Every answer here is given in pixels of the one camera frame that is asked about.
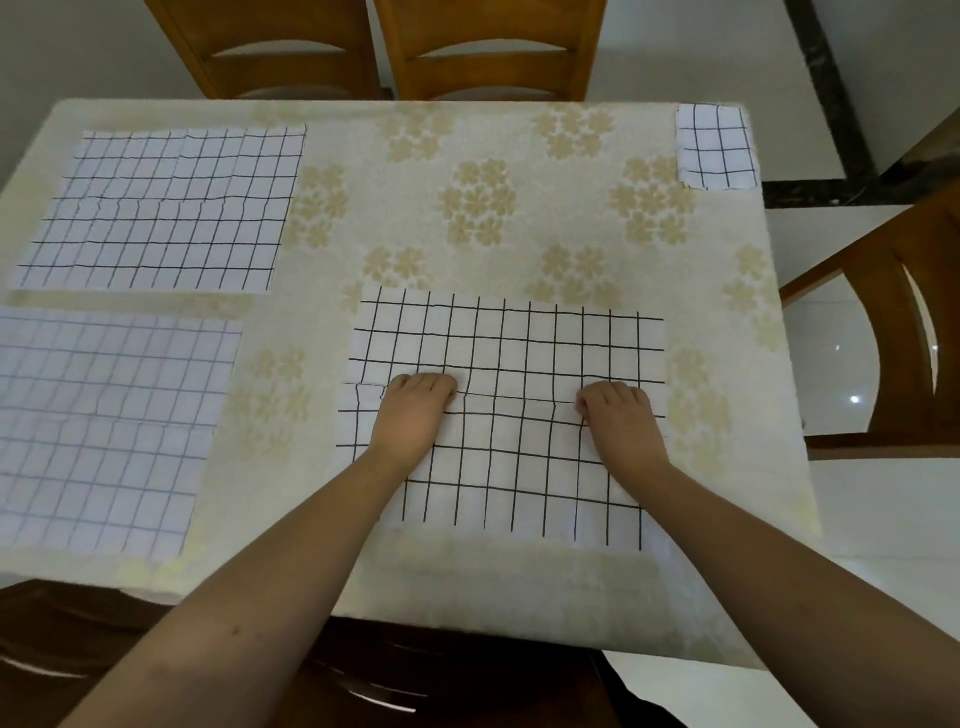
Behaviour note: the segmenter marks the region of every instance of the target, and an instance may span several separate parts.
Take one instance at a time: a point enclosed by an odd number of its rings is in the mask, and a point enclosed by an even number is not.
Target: human arm
[[[960,643],[671,466],[641,391],[593,384],[577,408],[613,477],[818,726],[960,725]]]
[[[395,379],[367,452],[171,611],[61,728],[266,725],[455,391],[449,375]]]

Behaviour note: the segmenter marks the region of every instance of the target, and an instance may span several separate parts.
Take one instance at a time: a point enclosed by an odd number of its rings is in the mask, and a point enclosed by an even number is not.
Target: forearm
[[[668,465],[626,487],[819,725],[960,722],[960,643]]]
[[[405,475],[360,458],[207,579],[63,725],[266,724]]]

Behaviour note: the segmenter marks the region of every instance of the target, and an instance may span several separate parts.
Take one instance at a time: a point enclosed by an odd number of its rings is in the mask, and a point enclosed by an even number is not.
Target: floral tablecloth
[[[816,545],[820,533],[760,189],[676,180],[676,105],[69,101],[0,198],[0,273],[86,130],[306,123],[267,295],[11,291],[6,303],[245,322],[184,552],[157,566],[0,552],[0,571],[185,595],[323,485],[366,282],[656,311],[674,462]],[[652,522],[639,554],[376,530],[336,614],[758,664]]]

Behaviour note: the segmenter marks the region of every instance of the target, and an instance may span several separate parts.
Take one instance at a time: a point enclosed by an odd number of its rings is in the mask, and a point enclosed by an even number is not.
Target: wooden chair
[[[908,273],[936,331],[936,381]],[[874,329],[880,386],[867,431],[807,437],[810,459],[960,457],[960,182],[783,286],[783,305],[840,274]]]
[[[364,0],[145,0],[201,91],[235,99],[254,91],[333,87],[381,98]],[[326,53],[225,51],[253,43],[307,40]]]
[[[558,101],[583,101],[607,6],[607,0],[375,2],[397,94],[404,101],[491,87],[538,89]],[[559,49],[425,56],[493,39],[533,40]]]

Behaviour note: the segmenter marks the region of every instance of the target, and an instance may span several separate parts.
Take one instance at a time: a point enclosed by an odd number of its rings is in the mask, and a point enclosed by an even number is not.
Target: small grid cloth
[[[677,168],[694,189],[753,189],[759,164],[739,107],[681,104],[677,109]]]
[[[84,133],[11,286],[265,293],[305,134]]]
[[[370,444],[385,386],[446,372],[460,396],[382,522],[640,549],[640,508],[574,409],[593,381],[647,392],[665,428],[663,319],[581,306],[370,289],[338,402],[337,465]]]
[[[0,308],[0,546],[180,554],[237,322]]]

